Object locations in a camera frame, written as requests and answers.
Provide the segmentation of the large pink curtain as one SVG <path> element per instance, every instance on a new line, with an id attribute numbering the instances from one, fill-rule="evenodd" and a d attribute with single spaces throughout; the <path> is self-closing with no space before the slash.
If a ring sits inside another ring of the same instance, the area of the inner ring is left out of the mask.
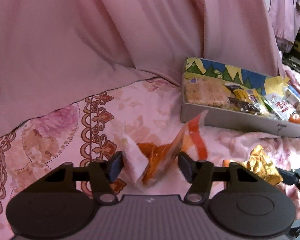
<path id="1" fill-rule="evenodd" d="M 282 73 L 264 0 L 0 0 L 0 137 L 188 56 Z"/>

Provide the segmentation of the clear nut bar pack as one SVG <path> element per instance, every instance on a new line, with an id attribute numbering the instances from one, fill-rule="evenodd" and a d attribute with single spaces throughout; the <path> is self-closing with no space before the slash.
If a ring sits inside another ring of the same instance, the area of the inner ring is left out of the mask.
<path id="1" fill-rule="evenodd" d="M 285 88 L 285 99 L 295 108 L 298 115 L 300 115 L 300 95 L 292 86 Z"/>

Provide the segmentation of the clear cracker pack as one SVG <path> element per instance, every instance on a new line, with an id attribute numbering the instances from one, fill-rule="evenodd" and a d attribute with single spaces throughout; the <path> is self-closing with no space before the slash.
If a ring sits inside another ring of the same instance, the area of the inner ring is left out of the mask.
<path id="1" fill-rule="evenodd" d="M 230 104 L 228 93 L 214 79 L 185 79 L 185 101 L 194 105 L 226 108 Z"/>

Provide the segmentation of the pink floral bedsheet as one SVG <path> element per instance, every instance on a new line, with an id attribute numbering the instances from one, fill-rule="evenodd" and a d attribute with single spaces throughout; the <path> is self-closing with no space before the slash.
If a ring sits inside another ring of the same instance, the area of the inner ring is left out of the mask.
<path id="1" fill-rule="evenodd" d="M 170 143 L 180 122 L 181 88 L 156 78 L 89 96 L 41 118 L 29 120 L 0 138 L 0 239 L 13 232 L 5 216 L 6 205 L 17 193 L 64 162 L 85 166 L 121 150 L 123 132 L 137 144 Z M 211 161 L 246 161 L 262 145 L 277 167 L 300 168 L 300 139 L 266 133 L 243 133 L 205 127 L 204 142 Z M 176 193 L 189 188 L 176 163 L 163 180 L 145 194 Z"/>

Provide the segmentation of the orange clear snack bag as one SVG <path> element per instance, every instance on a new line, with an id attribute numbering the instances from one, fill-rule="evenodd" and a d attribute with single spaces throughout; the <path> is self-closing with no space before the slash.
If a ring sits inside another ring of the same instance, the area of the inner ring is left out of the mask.
<path id="1" fill-rule="evenodd" d="M 150 187 L 161 179 L 181 152 L 194 151 L 199 160 L 209 156 L 203 138 L 205 110 L 183 125 L 169 144 L 157 146 L 152 142 L 136 143 L 128 135 L 122 136 L 124 170 L 139 188 Z"/>

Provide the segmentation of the small orange tangerine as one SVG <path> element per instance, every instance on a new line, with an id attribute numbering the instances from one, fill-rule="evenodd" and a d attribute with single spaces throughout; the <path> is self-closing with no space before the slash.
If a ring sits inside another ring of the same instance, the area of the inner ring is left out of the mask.
<path id="1" fill-rule="evenodd" d="M 289 117 L 288 121 L 294 124 L 300 124 L 300 115 L 298 113 L 294 113 Z"/>

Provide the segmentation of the dark dried meat snack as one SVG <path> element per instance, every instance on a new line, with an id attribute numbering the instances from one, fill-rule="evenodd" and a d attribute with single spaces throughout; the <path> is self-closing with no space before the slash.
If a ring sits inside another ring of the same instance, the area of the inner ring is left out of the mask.
<path id="1" fill-rule="evenodd" d="M 230 107 L 234 111 L 250 113 L 253 115 L 261 114 L 260 111 L 252 103 L 241 101 L 237 98 L 232 98 L 232 97 L 229 97 L 229 103 L 230 103 Z"/>

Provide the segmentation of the yellow snack bar pack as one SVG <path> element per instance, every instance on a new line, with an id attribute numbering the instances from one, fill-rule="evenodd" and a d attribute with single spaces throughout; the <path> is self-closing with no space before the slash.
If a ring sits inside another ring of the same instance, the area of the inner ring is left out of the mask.
<path id="1" fill-rule="evenodd" d="M 227 89 L 234 94 L 234 96 L 245 102 L 255 103 L 257 100 L 255 98 L 254 91 L 252 89 L 243 89 L 238 85 L 225 85 Z"/>

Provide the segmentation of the colourful cardboard tray box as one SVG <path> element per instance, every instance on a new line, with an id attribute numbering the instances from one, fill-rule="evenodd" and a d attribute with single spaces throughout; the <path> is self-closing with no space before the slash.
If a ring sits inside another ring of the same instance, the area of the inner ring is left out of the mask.
<path id="1" fill-rule="evenodd" d="M 181 122 L 205 112 L 207 126 L 300 138 L 300 84 L 290 68 L 267 76 L 188 57 L 182 82 Z"/>

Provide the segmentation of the gold foil wrapper snack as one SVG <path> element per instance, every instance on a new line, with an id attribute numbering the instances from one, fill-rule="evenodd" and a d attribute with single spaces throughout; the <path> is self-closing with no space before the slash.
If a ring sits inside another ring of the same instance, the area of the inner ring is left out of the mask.
<path id="1" fill-rule="evenodd" d="M 261 145 L 257 145 L 250 152 L 249 159 L 243 162 L 242 166 L 268 182 L 270 185 L 274 186 L 283 182 L 283 177 Z"/>

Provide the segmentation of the white green seaweed snack pouch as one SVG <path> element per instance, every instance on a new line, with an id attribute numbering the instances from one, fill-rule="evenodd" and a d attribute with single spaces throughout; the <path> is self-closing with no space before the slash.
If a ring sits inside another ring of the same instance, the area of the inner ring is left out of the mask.
<path id="1" fill-rule="evenodd" d="M 284 121 L 288 121 L 296 112 L 295 108 L 279 94 L 271 93 L 263 97 L 271 109 Z"/>

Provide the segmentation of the small purple curtain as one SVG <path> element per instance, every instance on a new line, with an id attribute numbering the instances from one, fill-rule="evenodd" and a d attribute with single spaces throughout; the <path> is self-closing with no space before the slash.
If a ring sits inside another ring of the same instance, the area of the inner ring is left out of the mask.
<path id="1" fill-rule="evenodd" d="M 300 0 L 264 0 L 279 51 L 291 51 L 300 31 Z"/>

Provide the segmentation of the green sausage stick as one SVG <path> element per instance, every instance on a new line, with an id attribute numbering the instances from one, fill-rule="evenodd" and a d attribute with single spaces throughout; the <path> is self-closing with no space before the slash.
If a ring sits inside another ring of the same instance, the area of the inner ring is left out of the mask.
<path id="1" fill-rule="evenodd" d="M 270 103 L 264 98 L 264 96 L 260 95 L 258 92 L 255 92 L 255 97 L 257 100 L 257 108 L 260 113 L 270 119 L 276 119 L 277 114 L 274 112 Z"/>

